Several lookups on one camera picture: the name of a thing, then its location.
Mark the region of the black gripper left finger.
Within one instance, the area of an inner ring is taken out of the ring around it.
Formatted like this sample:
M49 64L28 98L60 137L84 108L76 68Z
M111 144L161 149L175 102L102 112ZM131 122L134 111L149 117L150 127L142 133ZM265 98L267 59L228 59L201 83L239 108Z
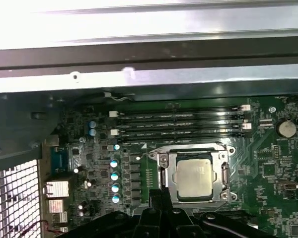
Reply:
M115 211L61 235L62 238L158 238L163 189L149 191L149 207L140 215Z

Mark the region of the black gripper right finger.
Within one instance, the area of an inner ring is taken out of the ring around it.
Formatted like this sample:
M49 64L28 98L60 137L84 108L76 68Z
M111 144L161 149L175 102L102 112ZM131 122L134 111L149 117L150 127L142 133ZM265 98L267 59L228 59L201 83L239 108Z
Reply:
M184 209L173 207L169 189L161 189L161 203L166 219L177 238L273 238L248 224L217 212L203 213L199 219Z

